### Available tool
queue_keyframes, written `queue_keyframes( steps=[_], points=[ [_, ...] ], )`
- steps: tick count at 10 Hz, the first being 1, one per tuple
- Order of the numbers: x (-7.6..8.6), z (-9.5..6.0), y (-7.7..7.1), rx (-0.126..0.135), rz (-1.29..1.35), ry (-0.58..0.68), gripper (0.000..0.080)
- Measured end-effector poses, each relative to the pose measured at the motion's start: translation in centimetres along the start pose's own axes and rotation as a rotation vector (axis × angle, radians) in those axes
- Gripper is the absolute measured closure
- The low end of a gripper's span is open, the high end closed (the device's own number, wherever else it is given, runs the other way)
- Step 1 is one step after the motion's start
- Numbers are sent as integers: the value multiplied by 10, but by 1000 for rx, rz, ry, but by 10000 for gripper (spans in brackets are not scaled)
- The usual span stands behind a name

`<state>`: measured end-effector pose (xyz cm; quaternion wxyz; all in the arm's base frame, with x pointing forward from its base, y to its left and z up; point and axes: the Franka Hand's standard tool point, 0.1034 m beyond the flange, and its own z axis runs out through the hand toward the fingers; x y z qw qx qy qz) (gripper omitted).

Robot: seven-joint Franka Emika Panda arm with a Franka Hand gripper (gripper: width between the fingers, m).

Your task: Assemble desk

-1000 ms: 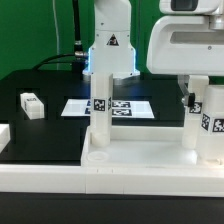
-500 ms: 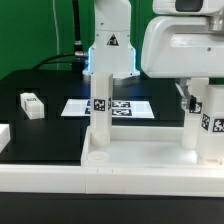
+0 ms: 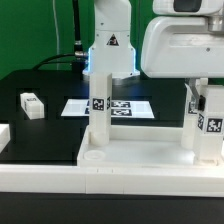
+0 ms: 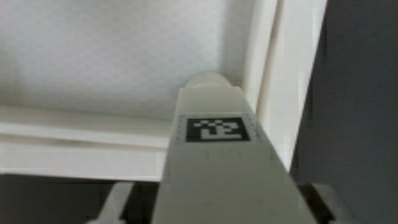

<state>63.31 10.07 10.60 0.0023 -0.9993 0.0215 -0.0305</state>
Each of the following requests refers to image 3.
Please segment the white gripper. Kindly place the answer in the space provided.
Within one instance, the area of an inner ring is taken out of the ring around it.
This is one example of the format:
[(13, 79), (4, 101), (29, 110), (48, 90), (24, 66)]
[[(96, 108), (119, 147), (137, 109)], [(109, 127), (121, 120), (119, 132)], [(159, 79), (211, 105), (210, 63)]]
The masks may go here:
[(224, 78), (224, 34), (209, 32), (203, 17), (157, 17), (145, 31), (141, 69), (151, 78), (186, 78), (191, 111), (203, 111), (196, 78)]

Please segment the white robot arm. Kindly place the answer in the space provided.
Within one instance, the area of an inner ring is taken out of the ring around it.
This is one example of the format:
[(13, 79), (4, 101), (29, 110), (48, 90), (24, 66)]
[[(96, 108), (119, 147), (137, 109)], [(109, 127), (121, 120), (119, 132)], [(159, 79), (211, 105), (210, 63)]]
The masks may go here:
[[(95, 40), (86, 76), (110, 73), (116, 81), (138, 76), (130, 43), (129, 0), (94, 0)], [(190, 106), (204, 108), (198, 78), (224, 77), (224, 0), (153, 0), (157, 15), (147, 25), (141, 71), (151, 78), (186, 78)]]

